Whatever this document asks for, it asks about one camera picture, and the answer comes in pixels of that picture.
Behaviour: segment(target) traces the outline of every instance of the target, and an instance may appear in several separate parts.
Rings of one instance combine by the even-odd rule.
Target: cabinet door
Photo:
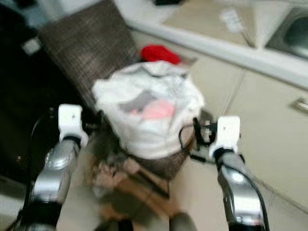
[[[238,66],[206,56],[191,67],[192,81],[205,96],[206,109],[216,119],[231,102],[244,73]]]
[[[308,208],[308,114],[290,107],[304,90],[247,72],[227,114],[241,118],[240,150],[257,178]]]

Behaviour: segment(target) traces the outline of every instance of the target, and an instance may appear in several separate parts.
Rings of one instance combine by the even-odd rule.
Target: red cloth
[[[164,60],[172,64],[179,64],[181,62],[177,54],[169,51],[162,45],[148,45],[141,50],[141,57],[147,62],[155,62]]]

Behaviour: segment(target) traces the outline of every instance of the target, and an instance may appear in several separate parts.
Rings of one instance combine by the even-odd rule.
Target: countertop
[[[264,48],[291,9],[289,3],[283,1],[255,3],[257,48],[250,48],[164,25],[163,22],[177,10],[178,5],[155,6],[151,0],[115,0],[115,2],[132,29],[308,89],[307,60]]]

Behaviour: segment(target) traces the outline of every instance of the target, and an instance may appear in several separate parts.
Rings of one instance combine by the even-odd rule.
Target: pink object
[[[167,100],[150,102],[142,112],[143,119],[161,119],[173,116],[175,106]]]
[[[130,114],[130,115],[132,115],[132,116],[139,115],[139,113],[138,113],[137,109],[132,110],[129,114]]]

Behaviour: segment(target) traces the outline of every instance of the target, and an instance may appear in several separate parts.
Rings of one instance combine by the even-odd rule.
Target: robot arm
[[[82,108],[62,104],[59,107],[60,139],[50,150],[39,174],[28,208],[24,212],[17,231],[54,231],[62,204],[70,185],[71,175],[77,165],[81,146],[88,142],[82,129]]]
[[[218,182],[223,191],[229,230],[269,231],[262,195],[254,184],[253,174],[246,167],[244,159],[237,154],[239,117],[220,117],[217,124],[211,128],[215,128],[212,131],[215,141],[209,146],[209,156],[215,160],[218,169]]]

